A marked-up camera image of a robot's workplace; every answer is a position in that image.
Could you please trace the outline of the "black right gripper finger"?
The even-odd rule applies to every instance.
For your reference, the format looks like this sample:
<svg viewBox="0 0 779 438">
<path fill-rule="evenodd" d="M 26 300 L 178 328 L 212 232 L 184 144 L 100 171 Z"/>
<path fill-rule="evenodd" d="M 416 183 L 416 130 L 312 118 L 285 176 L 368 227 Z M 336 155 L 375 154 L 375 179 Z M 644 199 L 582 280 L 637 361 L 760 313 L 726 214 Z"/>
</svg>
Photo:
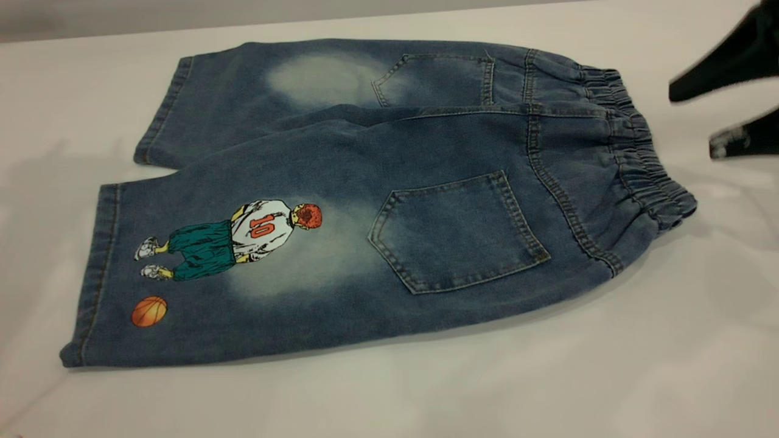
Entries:
<svg viewBox="0 0 779 438">
<path fill-rule="evenodd" d="M 726 128 L 709 139 L 712 160 L 778 155 L 778 110 L 739 127 Z"/>
<path fill-rule="evenodd" d="M 778 73 L 778 2 L 760 1 L 728 36 L 669 84 L 672 103 Z"/>
</svg>

